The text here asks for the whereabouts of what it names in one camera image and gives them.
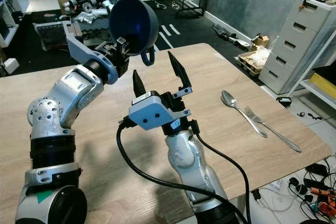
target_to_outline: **dark floor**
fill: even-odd
[[[237,65],[234,57],[238,54],[243,54],[244,51],[233,46],[229,41],[224,41],[219,38],[211,28],[213,23],[210,20],[197,15],[195,11],[181,12],[179,14],[180,18],[176,19],[175,13],[177,10],[172,7],[172,1],[162,0],[159,2],[164,4],[167,8],[157,9],[154,1],[148,1],[147,3],[154,9],[160,25],[165,25],[169,29],[169,24],[173,24],[173,26],[181,33],[180,35],[177,35],[169,29],[172,35],[166,35],[166,37],[173,47],[207,43],[223,55],[234,66],[240,69],[246,76],[251,78],[258,85],[262,85],[258,78],[252,77],[249,73]],[[42,50],[40,39],[34,30],[33,23],[50,22],[50,20],[46,20],[44,17],[46,13],[59,15],[60,11],[51,10],[25,15],[24,20],[20,24],[10,46],[4,49],[9,58],[16,58],[20,64],[20,67],[15,70],[13,74],[34,72],[77,64],[77,62],[70,57],[66,47],[61,50]],[[161,36],[158,36],[155,44],[160,50],[170,48]]]

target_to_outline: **fork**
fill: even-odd
[[[289,147],[291,147],[293,150],[297,151],[297,152],[302,152],[301,148],[298,147],[295,143],[293,143],[291,140],[288,140],[287,138],[285,138],[283,135],[281,135],[280,133],[276,132],[275,130],[273,130],[270,126],[268,126],[266,123],[264,123],[261,118],[259,118],[258,116],[255,115],[255,113],[253,113],[253,111],[249,108],[249,107],[245,107],[245,112],[248,115],[249,118],[251,118],[253,121],[255,121],[256,123],[261,123],[262,125],[264,125],[266,128],[268,128],[270,131],[272,131],[274,134],[276,134],[282,141],[284,141]]]

